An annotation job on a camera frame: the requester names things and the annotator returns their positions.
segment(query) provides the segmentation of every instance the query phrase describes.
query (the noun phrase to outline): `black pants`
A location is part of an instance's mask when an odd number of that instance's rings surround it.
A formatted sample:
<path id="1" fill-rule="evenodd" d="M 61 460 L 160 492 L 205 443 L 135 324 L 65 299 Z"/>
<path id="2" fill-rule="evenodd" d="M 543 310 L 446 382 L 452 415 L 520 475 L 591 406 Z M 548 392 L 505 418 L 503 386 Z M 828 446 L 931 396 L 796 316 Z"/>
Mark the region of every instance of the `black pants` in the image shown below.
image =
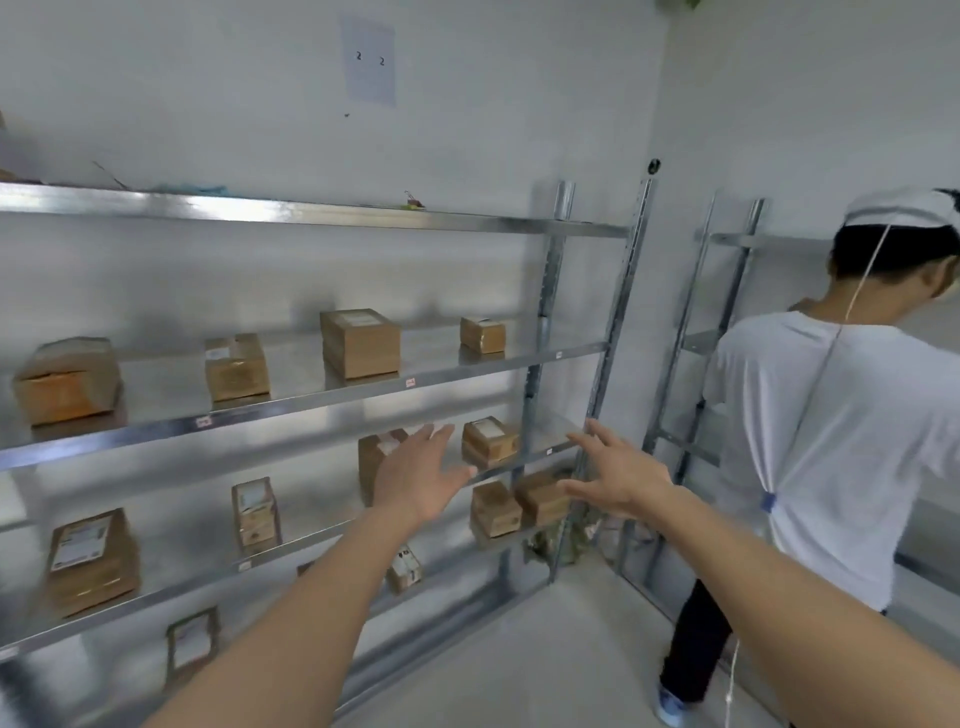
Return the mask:
<path id="1" fill-rule="evenodd" d="M 703 702 L 731 633 L 727 618 L 698 579 L 677 619 L 660 684 L 684 703 Z"/>

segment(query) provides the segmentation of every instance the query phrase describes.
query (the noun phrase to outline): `large cardboard box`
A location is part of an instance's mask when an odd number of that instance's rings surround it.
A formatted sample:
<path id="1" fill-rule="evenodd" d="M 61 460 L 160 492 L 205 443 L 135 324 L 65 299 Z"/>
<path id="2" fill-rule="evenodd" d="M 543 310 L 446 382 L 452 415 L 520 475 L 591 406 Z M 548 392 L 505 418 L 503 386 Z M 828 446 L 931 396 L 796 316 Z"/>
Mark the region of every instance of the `large cardboard box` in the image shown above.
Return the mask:
<path id="1" fill-rule="evenodd" d="M 520 529 L 523 509 L 499 480 L 473 489 L 470 515 L 480 530 L 495 539 Z"/>
<path id="2" fill-rule="evenodd" d="M 206 386 L 213 401 L 270 393 L 267 357 L 255 333 L 207 339 L 205 348 Z"/>
<path id="3" fill-rule="evenodd" d="M 460 343 L 477 353 L 498 353 L 507 348 L 507 328 L 492 319 L 460 320 Z"/>
<path id="4" fill-rule="evenodd" d="M 320 315 L 324 359 L 344 379 L 400 371 L 400 327 L 371 308 Z"/>
<path id="5" fill-rule="evenodd" d="M 110 412 L 120 367 L 109 339 L 77 336 L 44 344 L 14 375 L 13 393 L 31 425 Z"/>
<path id="6" fill-rule="evenodd" d="M 406 592 L 423 580 L 423 567 L 406 544 L 400 547 L 387 571 L 387 583 L 395 594 Z"/>
<path id="7" fill-rule="evenodd" d="M 464 425 L 461 451 L 467 462 L 489 468 L 516 455 L 519 441 L 516 430 L 495 417 L 485 417 Z"/>
<path id="8" fill-rule="evenodd" d="M 540 471 L 514 484 L 517 502 L 536 526 L 559 521 L 570 508 L 570 497 L 560 490 L 557 480 L 554 473 Z"/>
<path id="9" fill-rule="evenodd" d="M 237 541 L 244 553 L 258 553 L 279 546 L 280 515 L 269 477 L 261 477 L 230 489 Z"/>
<path id="10" fill-rule="evenodd" d="M 122 508 L 54 529 L 46 592 L 61 617 L 139 588 L 139 550 Z"/>
<path id="11" fill-rule="evenodd" d="M 216 658 L 220 651 L 220 615 L 216 607 L 204 609 L 167 627 L 167 682 L 171 691 Z"/>
<path id="12" fill-rule="evenodd" d="M 406 430 L 392 429 L 379 435 L 362 437 L 357 442 L 357 473 L 360 476 L 360 498 L 364 505 L 373 505 L 373 482 L 380 463 L 406 439 Z"/>

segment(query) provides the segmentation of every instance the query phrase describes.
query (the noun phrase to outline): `left hand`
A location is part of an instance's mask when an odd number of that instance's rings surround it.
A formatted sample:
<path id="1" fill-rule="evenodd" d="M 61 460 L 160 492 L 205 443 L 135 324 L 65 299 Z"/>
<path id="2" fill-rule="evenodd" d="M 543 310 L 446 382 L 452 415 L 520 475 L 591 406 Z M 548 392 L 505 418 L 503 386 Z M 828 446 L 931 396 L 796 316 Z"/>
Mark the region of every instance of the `left hand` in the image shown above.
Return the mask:
<path id="1" fill-rule="evenodd" d="M 424 425 L 387 455 L 373 482 L 373 507 L 391 511 L 411 531 L 437 518 L 477 474 L 476 468 L 466 465 L 441 472 L 452 434 L 453 425 L 436 432 L 433 425 Z"/>

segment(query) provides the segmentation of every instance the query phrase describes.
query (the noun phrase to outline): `person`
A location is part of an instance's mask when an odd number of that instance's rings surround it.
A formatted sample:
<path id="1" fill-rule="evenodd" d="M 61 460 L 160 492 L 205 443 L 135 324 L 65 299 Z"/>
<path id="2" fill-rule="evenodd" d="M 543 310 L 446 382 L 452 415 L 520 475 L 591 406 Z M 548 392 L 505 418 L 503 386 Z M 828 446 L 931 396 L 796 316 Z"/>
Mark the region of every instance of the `person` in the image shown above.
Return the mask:
<path id="1" fill-rule="evenodd" d="M 572 433 L 599 471 L 573 497 L 651 523 L 697 571 L 804 728 L 940 728 L 960 714 L 960 671 L 824 579 L 732 525 L 666 468 L 588 421 Z M 442 473 L 452 426 L 387 456 L 365 511 L 264 617 L 145 728 L 324 728 L 396 549 L 472 477 Z M 251 671 L 250 665 L 257 670 Z"/>
<path id="2" fill-rule="evenodd" d="M 744 319 L 719 341 L 704 399 L 727 407 L 715 506 L 878 613 L 924 478 L 960 480 L 960 356 L 897 328 L 954 286 L 960 193 L 854 202 L 820 301 Z M 660 674 L 678 728 L 707 694 L 731 625 L 697 581 Z"/>

